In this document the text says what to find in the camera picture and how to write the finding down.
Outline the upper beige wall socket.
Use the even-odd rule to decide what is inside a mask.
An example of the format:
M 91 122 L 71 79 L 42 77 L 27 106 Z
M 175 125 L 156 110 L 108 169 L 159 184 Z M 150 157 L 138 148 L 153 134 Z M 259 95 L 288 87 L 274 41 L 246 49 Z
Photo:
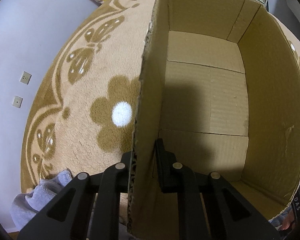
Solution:
M 24 71 L 21 78 L 20 78 L 20 82 L 23 83 L 23 84 L 28 85 L 31 77 L 32 77 L 32 75 L 30 73 Z

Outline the beige wall socket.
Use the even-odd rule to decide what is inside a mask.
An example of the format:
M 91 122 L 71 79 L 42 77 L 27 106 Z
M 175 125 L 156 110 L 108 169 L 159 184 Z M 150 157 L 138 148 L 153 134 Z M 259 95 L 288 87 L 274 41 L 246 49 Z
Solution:
M 20 82 L 23 83 L 23 84 L 28 85 L 31 77 L 32 77 L 32 75 L 30 73 L 24 71 L 21 78 L 20 78 Z
M 22 104 L 23 98 L 19 96 L 14 96 L 12 106 L 20 108 Z

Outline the brown cardboard box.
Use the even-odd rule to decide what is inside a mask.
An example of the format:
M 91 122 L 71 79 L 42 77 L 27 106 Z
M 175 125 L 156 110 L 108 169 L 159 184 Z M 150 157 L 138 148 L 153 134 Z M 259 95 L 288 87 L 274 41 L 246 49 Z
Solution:
M 133 140 L 129 230 L 177 239 L 177 197 L 159 191 L 153 147 L 194 171 L 219 172 L 266 219 L 300 184 L 300 68 L 255 0 L 154 2 Z

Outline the lower beige wall socket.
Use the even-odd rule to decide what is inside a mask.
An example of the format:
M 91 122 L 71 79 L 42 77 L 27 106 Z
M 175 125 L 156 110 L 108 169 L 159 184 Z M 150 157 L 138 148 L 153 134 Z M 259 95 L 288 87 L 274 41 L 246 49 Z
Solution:
M 20 108 L 22 104 L 23 98 L 19 96 L 14 96 L 12 106 Z

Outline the grey fleece cloth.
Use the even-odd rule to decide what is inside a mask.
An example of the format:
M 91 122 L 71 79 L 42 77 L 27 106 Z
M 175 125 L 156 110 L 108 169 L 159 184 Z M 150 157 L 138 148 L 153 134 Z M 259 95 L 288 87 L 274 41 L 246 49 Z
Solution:
M 71 172 L 63 170 L 52 179 L 41 179 L 39 184 L 29 193 L 18 194 L 10 209 L 17 230 L 20 231 L 71 180 Z

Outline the beige floral round rug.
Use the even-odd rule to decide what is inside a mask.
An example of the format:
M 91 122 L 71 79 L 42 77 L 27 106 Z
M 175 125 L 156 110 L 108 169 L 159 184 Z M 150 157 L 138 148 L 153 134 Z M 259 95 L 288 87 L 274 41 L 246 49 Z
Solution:
M 101 172 L 133 150 L 141 67 L 154 2 L 108 0 L 54 59 L 30 110 L 21 190 L 64 169 Z

